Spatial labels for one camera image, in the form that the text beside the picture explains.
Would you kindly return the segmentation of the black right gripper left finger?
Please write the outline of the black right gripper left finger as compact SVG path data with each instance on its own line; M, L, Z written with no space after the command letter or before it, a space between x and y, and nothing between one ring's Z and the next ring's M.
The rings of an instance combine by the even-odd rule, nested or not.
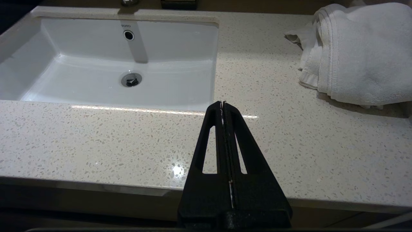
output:
M217 172L203 173L210 129L215 128ZM211 104L205 113L190 169L178 207L178 225L182 228L219 228L222 215L231 209L229 168L226 157L222 103Z

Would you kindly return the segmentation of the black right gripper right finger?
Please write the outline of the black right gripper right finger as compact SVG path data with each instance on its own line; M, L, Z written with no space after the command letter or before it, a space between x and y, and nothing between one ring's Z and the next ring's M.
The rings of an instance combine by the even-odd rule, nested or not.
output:
M228 228L290 228L293 214L240 111L223 102L231 209Z

